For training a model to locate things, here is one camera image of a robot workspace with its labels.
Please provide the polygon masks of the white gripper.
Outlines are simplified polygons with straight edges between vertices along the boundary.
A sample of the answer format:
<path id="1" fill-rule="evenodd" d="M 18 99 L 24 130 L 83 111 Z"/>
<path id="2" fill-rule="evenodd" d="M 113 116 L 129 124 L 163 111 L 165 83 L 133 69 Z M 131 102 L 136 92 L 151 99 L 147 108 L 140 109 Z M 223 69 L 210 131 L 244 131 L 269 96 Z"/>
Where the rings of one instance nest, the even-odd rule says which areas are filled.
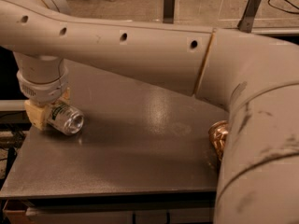
<path id="1" fill-rule="evenodd" d="M 20 68 L 17 73 L 21 92 L 30 100 L 24 102 L 24 107 L 30 122 L 40 131 L 48 124 L 52 105 L 58 103 L 70 104 L 70 89 L 68 85 L 68 69 L 59 68 Z"/>

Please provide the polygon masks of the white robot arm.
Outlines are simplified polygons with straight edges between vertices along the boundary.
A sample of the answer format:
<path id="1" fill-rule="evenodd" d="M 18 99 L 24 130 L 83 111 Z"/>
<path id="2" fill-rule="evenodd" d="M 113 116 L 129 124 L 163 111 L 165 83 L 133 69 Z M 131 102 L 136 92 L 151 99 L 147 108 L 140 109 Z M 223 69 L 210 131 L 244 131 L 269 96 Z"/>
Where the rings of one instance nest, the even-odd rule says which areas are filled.
<path id="1" fill-rule="evenodd" d="M 68 94 L 68 60 L 226 110 L 214 224 L 299 223 L 296 45 L 212 27 L 78 18 L 66 0 L 1 0 L 0 46 L 17 58 L 37 128 Z"/>

